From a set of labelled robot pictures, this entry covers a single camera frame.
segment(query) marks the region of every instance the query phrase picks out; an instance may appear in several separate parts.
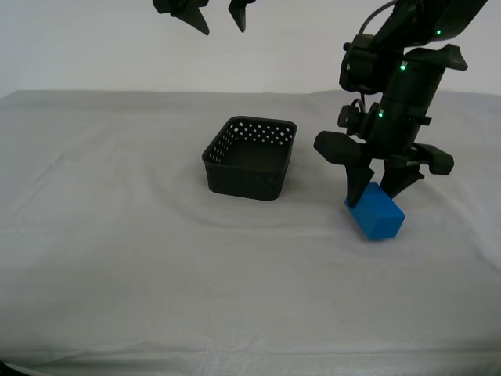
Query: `perforated basket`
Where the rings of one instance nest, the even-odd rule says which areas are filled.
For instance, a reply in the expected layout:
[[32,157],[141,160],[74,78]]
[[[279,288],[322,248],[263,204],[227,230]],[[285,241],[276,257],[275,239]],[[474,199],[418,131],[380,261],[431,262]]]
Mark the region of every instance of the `perforated basket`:
[[272,201],[282,192],[297,126],[289,121],[233,117],[202,155],[215,193]]

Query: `blue block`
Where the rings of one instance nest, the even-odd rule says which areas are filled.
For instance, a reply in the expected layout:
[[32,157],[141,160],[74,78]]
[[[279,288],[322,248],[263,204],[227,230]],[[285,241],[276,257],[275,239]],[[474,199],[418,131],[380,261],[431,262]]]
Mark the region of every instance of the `blue block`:
[[369,183],[354,208],[344,202],[370,240],[393,239],[404,223],[405,214],[377,183]]

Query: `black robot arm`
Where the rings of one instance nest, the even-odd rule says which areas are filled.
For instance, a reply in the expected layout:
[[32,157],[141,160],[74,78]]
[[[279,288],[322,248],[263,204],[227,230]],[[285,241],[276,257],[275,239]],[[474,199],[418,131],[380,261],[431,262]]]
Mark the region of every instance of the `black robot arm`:
[[[241,31],[245,31],[245,9],[255,0],[232,0],[229,6]],[[159,13],[170,13],[209,33],[200,8],[209,0],[153,0]],[[446,69],[468,68],[460,48],[447,45],[438,51],[422,46],[454,38],[463,32],[487,0],[393,0],[383,5],[362,25],[351,43],[341,67],[340,84],[349,92],[359,92],[351,106],[344,106],[339,132],[321,132],[315,148],[325,159],[346,167],[348,205],[354,207],[373,177],[373,159],[384,161],[381,188],[390,197],[424,176],[421,165],[433,175],[448,175],[454,166],[451,155],[431,145],[416,143],[421,126],[431,123],[428,107]],[[375,34],[365,34],[367,24],[381,11],[393,12]],[[418,47],[409,53],[404,48]],[[383,93],[380,103],[366,112],[365,96]],[[350,136],[357,135],[364,143]]]

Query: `cable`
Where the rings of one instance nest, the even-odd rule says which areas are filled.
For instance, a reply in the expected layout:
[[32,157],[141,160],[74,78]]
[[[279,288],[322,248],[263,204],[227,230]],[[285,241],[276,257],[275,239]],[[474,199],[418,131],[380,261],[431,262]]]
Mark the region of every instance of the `cable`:
[[355,99],[351,105],[354,106],[355,104],[358,104],[360,107],[360,111],[364,114],[366,112],[366,105],[363,103],[361,99]]
[[[387,3],[387,4],[384,4],[383,6],[381,6],[380,8],[376,9],[374,11],[373,14],[371,14],[369,16],[369,18],[367,18],[366,22],[363,23],[362,27],[360,27],[360,31],[359,31],[359,35],[362,35],[363,32],[366,30],[367,26],[369,26],[370,22],[376,18],[376,16],[385,11],[386,9],[388,8],[391,8],[393,5],[395,5],[396,3],[398,2],[398,0],[392,0],[391,2]],[[361,99],[359,99],[361,102],[362,102],[362,105],[363,105],[363,112],[366,112],[366,96],[364,96],[363,94],[360,94],[360,97]]]
[[384,10],[388,9],[388,8],[391,8],[393,5],[395,5],[396,3],[398,2],[398,0],[392,0],[391,2],[387,3],[387,4],[384,4],[383,6],[381,6],[379,9],[375,10],[373,14],[371,14],[369,16],[369,18],[367,18],[366,22],[363,23],[362,27],[360,27],[360,31],[359,31],[359,35],[362,35],[363,32],[366,30],[367,26],[369,26],[370,22],[376,18],[376,16],[383,12]]

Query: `white backdrop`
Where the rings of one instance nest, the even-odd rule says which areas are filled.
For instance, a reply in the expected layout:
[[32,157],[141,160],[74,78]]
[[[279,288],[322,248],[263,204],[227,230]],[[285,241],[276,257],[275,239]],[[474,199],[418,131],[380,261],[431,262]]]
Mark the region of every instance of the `white backdrop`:
[[[247,33],[205,9],[211,36],[156,13],[151,0],[0,2],[0,96],[16,89],[314,92],[338,88],[342,45],[385,0],[259,0]],[[501,94],[501,2],[454,42],[470,64],[443,89]],[[381,16],[375,29],[384,19]]]

